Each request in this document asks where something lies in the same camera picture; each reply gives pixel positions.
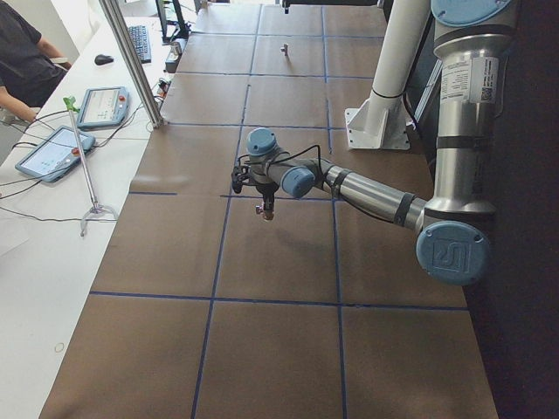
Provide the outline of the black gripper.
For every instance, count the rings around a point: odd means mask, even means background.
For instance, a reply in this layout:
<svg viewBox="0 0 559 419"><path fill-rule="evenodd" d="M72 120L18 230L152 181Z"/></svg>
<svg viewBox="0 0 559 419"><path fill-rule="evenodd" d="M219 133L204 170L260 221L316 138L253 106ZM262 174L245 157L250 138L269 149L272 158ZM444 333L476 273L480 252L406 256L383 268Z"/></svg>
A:
<svg viewBox="0 0 559 419"><path fill-rule="evenodd" d="M263 208L273 209L274 208L274 195L276 192L276 183L258 183L256 185L257 191L262 195Z"/></svg>

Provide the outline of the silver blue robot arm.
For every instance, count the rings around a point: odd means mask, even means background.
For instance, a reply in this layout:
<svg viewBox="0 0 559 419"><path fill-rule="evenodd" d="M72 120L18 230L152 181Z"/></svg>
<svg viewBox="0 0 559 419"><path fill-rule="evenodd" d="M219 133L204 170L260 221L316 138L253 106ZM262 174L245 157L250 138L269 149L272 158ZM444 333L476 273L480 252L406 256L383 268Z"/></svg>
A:
<svg viewBox="0 0 559 419"><path fill-rule="evenodd" d="M256 188L263 197L256 211L268 220L276 191L300 198L322 189L369 216L416 231L418 262L439 281L470 285L483 278L490 265L487 231L495 212L484 196L484 171L500 59L512 44L518 8L515 1L396 1L391 8L370 96L346 112L348 143L360 149L405 148L406 81L425 26L433 22L440 102L431 199L320 157L291 155L264 127L249 133L247 161L235 165L233 189Z"/></svg>

